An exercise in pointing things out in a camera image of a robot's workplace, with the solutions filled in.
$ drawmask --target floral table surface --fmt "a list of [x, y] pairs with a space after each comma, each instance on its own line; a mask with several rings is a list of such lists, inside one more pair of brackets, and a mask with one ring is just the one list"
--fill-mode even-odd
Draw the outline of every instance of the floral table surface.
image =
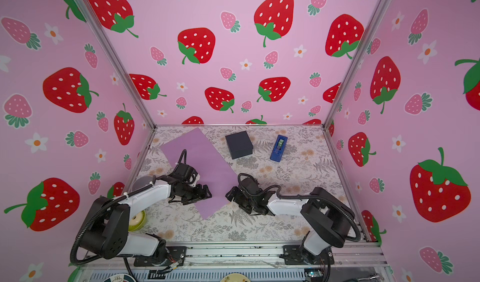
[[[195, 128], [159, 127], [138, 177], [170, 173], [172, 167], [160, 146]], [[307, 194], [320, 186], [349, 206], [321, 127], [200, 126], [200, 130], [236, 173], [251, 174], [261, 188], [280, 184], [282, 193], [293, 195]], [[225, 135], [240, 131], [248, 132], [254, 153], [232, 160]], [[280, 163], [270, 160], [278, 134], [288, 137]], [[167, 241], [291, 241], [301, 240], [310, 230], [303, 217], [250, 216], [235, 203], [225, 205], [204, 220], [193, 204], [183, 206], [167, 201], [146, 209], [147, 223], [140, 233], [157, 234]]]

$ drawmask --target black box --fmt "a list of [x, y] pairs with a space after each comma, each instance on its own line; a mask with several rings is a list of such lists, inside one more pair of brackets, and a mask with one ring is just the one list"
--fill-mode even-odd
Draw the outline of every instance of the black box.
[[254, 152], [254, 145], [251, 144], [247, 131], [225, 136], [228, 149], [232, 155], [232, 159], [251, 155]]

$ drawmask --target white flower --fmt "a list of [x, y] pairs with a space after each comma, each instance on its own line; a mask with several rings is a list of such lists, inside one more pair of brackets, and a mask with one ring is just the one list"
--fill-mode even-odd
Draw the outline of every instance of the white flower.
[[32, 282], [33, 279], [40, 278], [42, 276], [42, 271], [41, 271], [42, 267], [43, 267], [43, 262], [40, 263], [39, 265], [30, 264], [28, 266], [28, 272], [20, 278], [20, 281]]
[[405, 15], [402, 15], [400, 13], [400, 11], [398, 12], [399, 14], [396, 15], [396, 17], [394, 19], [392, 19], [392, 31], [395, 30], [395, 29], [399, 29], [400, 28], [400, 23], [402, 22], [403, 18], [405, 17]]
[[301, 98], [298, 99], [298, 103], [305, 105], [305, 103], [307, 102], [307, 100], [308, 100], [308, 99], [306, 99], [305, 96], [303, 96], [303, 97], [301, 97]]
[[405, 282], [415, 282], [412, 278], [412, 272], [411, 271], [406, 271], [403, 267], [402, 267], [402, 280], [404, 280]]
[[358, 193], [362, 190], [362, 187], [360, 186], [360, 182], [355, 183], [355, 189], [357, 189]]
[[397, 138], [392, 137], [393, 145], [392, 149], [397, 149], [399, 153], [402, 152], [402, 147], [406, 145], [405, 141], [402, 141], [402, 135], [399, 135]]
[[298, 48], [293, 49], [293, 51], [295, 52], [295, 55], [293, 55], [293, 57], [303, 58], [303, 53], [306, 52], [307, 49], [304, 49], [302, 44]]
[[116, 73], [113, 73], [113, 74], [110, 76], [110, 79], [112, 79], [112, 84], [113, 84], [113, 85], [117, 85], [117, 86], [118, 86], [118, 84], [119, 84], [119, 82], [118, 82], [119, 79], [118, 79]]
[[241, 65], [242, 70], [244, 70], [244, 69], [250, 70], [250, 66], [252, 65], [252, 63], [248, 62], [248, 59], [245, 59], [245, 61], [240, 62], [240, 65]]
[[435, 50], [436, 44], [437, 40], [434, 40], [430, 45], [424, 43], [422, 46], [422, 52], [417, 59], [423, 59], [423, 64], [427, 64], [430, 57], [433, 57], [437, 54], [437, 50]]
[[100, 162], [102, 162], [102, 161], [106, 161], [106, 159], [105, 159], [105, 155], [106, 155], [106, 154], [107, 154], [107, 153], [104, 152], [104, 151], [102, 151], [102, 149], [100, 148], [100, 149], [98, 150], [98, 153], [95, 154], [95, 157], [97, 158], [97, 161], [100, 163]]
[[402, 222], [402, 219], [405, 219], [407, 217], [405, 213], [402, 212], [402, 206], [395, 207], [395, 205], [392, 205], [392, 207], [393, 207], [392, 216], [396, 217], [399, 222]]
[[185, 89], [188, 89], [188, 87], [185, 86], [185, 83], [177, 82], [177, 89], [180, 89], [182, 92], [185, 92]]
[[32, 146], [32, 153], [35, 153], [39, 149], [42, 151], [46, 151], [47, 147], [45, 146], [45, 143], [47, 143], [48, 140], [48, 138], [40, 137], [40, 135], [35, 132], [33, 134], [33, 139], [27, 139], [25, 143], [29, 146]]
[[53, 40], [53, 43], [58, 44], [59, 41], [63, 41], [62, 36], [58, 33], [59, 30], [57, 27], [51, 27], [49, 24], [45, 23], [45, 36], [50, 37]]
[[0, 70], [3, 70], [4, 72], [8, 72], [8, 67], [7, 63], [10, 62], [10, 58], [7, 56], [0, 56]]

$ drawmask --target purple paper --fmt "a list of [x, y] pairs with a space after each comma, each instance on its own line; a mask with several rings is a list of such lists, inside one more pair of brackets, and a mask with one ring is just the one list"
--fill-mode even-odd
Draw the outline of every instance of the purple paper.
[[165, 143], [160, 148], [172, 167], [178, 162], [182, 150], [187, 150], [187, 164], [200, 174], [198, 183], [208, 185], [212, 193], [211, 198], [195, 203], [203, 219], [229, 203], [225, 194], [238, 184], [237, 174], [199, 128]]

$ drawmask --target pink wall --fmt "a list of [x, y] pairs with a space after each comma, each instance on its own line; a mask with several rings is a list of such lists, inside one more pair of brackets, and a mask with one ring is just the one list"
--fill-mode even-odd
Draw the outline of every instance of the pink wall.
[[[326, 0], [326, 3], [325, 0], [284, 0], [281, 3], [281, 0], [272, 0], [272, 7], [269, 7], [270, 3], [262, 5], [266, 0], [89, 1], [127, 71], [143, 75], [134, 76], [135, 81], [141, 81], [142, 77], [144, 81], [155, 81], [160, 95], [166, 95], [150, 97], [144, 90], [146, 84], [138, 87], [140, 94], [146, 95], [143, 102], [158, 124], [179, 124], [192, 116], [200, 117], [203, 123], [243, 124], [252, 119], [272, 124], [323, 121], [333, 99], [327, 96], [336, 92], [336, 85], [341, 82], [350, 62], [344, 52], [337, 58], [330, 55], [347, 40], [345, 46], [349, 47], [362, 36], [362, 26], [368, 24], [377, 3], [377, 0]], [[117, 12], [121, 15], [119, 21], [113, 16]], [[341, 15], [350, 16], [335, 21]], [[238, 26], [233, 26], [235, 21], [240, 26], [238, 31]], [[263, 28], [263, 24], [269, 22], [275, 24], [273, 33]], [[260, 24], [262, 35], [255, 23]], [[195, 28], [202, 29], [185, 32]], [[335, 39], [331, 38], [333, 34], [336, 34]], [[195, 40], [203, 35], [208, 38]], [[265, 48], [263, 35], [268, 36]], [[179, 50], [179, 39], [184, 52], [189, 54], [190, 48], [193, 56], [185, 58]], [[264, 66], [266, 60], [274, 66], [267, 69], [270, 66]], [[320, 75], [321, 82], [316, 76], [311, 81], [313, 73]], [[232, 74], [235, 80], [230, 81]], [[260, 82], [265, 79], [269, 80], [264, 89], [279, 88], [271, 95], [264, 94], [272, 102], [265, 101], [259, 94]], [[275, 86], [282, 82], [282, 87]], [[281, 91], [287, 84], [290, 84], [287, 91]], [[219, 90], [209, 89], [208, 96], [214, 93], [207, 100], [205, 91], [210, 87]], [[233, 105], [229, 98], [234, 98]], [[226, 110], [220, 111], [221, 102], [227, 100]]]
[[[74, 270], [68, 267], [70, 248], [87, 210], [114, 183], [127, 181], [131, 167], [125, 166], [124, 155], [134, 166], [148, 133], [122, 83], [113, 83], [114, 70], [87, 23], [71, 9], [67, 19], [67, 7], [63, 0], [0, 0], [0, 101], [7, 119], [0, 124], [0, 209], [28, 203], [2, 213], [1, 268], [8, 281], [25, 281], [28, 275], [67, 281]], [[40, 47], [30, 49], [27, 43]], [[86, 44], [95, 50], [87, 54], [90, 63]], [[71, 69], [57, 73], [64, 68]], [[99, 94], [90, 93], [88, 108], [89, 92], [80, 74]], [[114, 131], [122, 103], [135, 123], [128, 145], [120, 144]], [[106, 117], [100, 124], [99, 111]], [[65, 140], [69, 132], [77, 136], [73, 146]], [[90, 179], [95, 172], [99, 181]]]
[[[381, 237], [397, 281], [478, 276], [480, 246], [472, 236], [480, 209], [479, 64], [455, 62], [478, 60], [479, 14], [480, 1], [393, 0], [375, 34], [380, 47], [375, 41], [365, 54], [334, 119], [333, 141], [354, 199], [367, 210], [364, 220], [372, 236]], [[422, 37], [409, 44], [409, 36], [418, 33]], [[355, 89], [357, 82], [361, 90]], [[465, 95], [464, 86], [473, 90]], [[376, 152], [366, 164], [365, 137], [370, 153]]]

